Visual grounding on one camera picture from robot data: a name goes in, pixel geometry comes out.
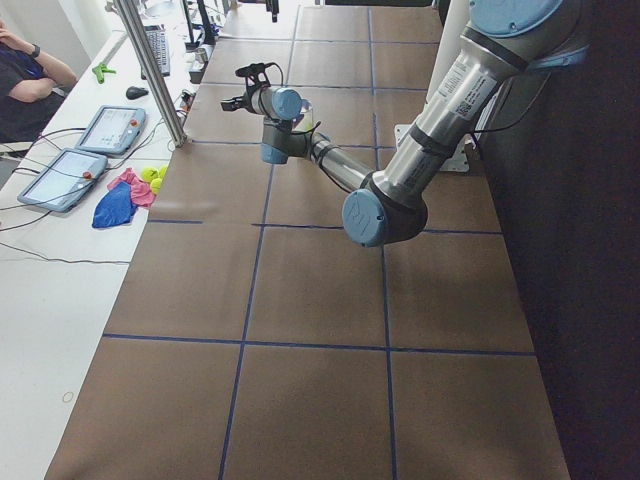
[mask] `tablet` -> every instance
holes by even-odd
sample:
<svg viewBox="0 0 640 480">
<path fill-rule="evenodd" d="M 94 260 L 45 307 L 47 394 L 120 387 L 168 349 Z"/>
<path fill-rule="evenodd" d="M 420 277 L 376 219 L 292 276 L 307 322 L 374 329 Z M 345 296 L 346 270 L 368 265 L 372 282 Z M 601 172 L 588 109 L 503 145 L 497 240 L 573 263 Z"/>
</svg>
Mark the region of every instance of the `tablet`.
<svg viewBox="0 0 640 480">
<path fill-rule="evenodd" d="M 106 167 L 104 155 L 65 148 L 18 195 L 18 201 L 66 212 L 95 185 Z"/>
<path fill-rule="evenodd" d="M 103 105 L 76 148 L 103 155 L 122 155 L 140 134 L 145 118 L 142 108 Z"/>
</svg>

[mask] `green object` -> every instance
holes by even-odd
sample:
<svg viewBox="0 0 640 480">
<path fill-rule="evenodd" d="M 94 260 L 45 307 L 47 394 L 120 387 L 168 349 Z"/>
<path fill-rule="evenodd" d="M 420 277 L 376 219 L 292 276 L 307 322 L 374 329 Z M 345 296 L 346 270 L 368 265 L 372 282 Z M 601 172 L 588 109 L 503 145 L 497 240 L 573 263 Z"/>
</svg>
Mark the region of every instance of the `green object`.
<svg viewBox="0 0 640 480">
<path fill-rule="evenodd" d="M 96 76 L 98 83 L 104 83 L 104 74 L 105 73 L 116 73 L 115 70 L 111 70 L 104 63 L 99 63 L 95 67 L 91 69 L 93 74 Z"/>
</svg>

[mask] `dark wall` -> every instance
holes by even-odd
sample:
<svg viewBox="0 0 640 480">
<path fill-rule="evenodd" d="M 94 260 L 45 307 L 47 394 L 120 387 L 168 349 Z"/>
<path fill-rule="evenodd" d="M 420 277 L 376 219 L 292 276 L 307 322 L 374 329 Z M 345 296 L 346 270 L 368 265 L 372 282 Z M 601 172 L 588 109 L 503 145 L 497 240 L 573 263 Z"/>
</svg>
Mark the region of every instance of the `dark wall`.
<svg viewBox="0 0 640 480">
<path fill-rule="evenodd" d="M 639 11 L 595 2 L 588 61 L 482 142 L 574 480 L 640 478 Z M 492 126 L 539 85 L 519 79 Z"/>
</svg>

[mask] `computer mouse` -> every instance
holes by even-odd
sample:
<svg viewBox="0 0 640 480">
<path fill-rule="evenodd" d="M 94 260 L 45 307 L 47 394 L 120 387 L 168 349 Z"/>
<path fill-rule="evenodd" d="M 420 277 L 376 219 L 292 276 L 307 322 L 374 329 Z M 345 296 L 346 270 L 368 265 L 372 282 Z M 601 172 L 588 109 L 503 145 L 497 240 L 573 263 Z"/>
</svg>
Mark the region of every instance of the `computer mouse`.
<svg viewBox="0 0 640 480">
<path fill-rule="evenodd" d="M 135 100 L 136 98 L 144 97 L 149 90 L 144 87 L 129 87 L 127 88 L 127 98 L 129 100 Z"/>
</svg>

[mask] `white tabletop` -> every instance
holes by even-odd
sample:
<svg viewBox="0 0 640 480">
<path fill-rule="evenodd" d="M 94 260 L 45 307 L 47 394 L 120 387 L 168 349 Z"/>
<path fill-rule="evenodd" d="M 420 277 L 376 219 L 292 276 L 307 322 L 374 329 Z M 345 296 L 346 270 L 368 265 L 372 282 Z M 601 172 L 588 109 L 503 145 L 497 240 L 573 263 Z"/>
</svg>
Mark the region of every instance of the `white tabletop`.
<svg viewBox="0 0 640 480">
<path fill-rule="evenodd" d="M 101 105 L 133 105 L 147 112 L 139 140 L 161 120 L 151 94 L 127 100 L 127 87 L 145 86 L 140 66 L 127 39 L 108 62 L 117 71 L 98 84 L 91 68 L 102 61 L 121 33 L 114 33 L 85 72 L 45 133 L 85 127 Z M 171 75 L 166 77 L 173 98 L 189 83 L 189 58 L 177 37 L 170 37 Z M 54 134 L 57 147 L 73 147 L 80 133 Z M 128 262 L 147 220 L 139 208 L 128 225 L 91 227 L 97 203 L 107 184 L 127 167 L 140 173 L 146 166 L 166 165 L 173 146 L 164 125 L 149 146 L 100 179 L 67 213 L 52 213 L 32 225 L 0 232 L 0 242 L 48 258 Z M 39 142 L 20 166 L 40 170 L 58 149 Z M 110 161 L 115 165 L 119 159 Z M 0 190 L 0 209 L 18 205 L 17 195 L 31 182 L 28 173 L 14 173 Z M 0 210 L 0 229 L 40 217 L 38 207 Z M 76 396 L 95 353 L 104 325 L 127 271 L 124 264 L 50 262 L 0 245 L 0 478 L 42 479 L 64 432 Z"/>
</svg>

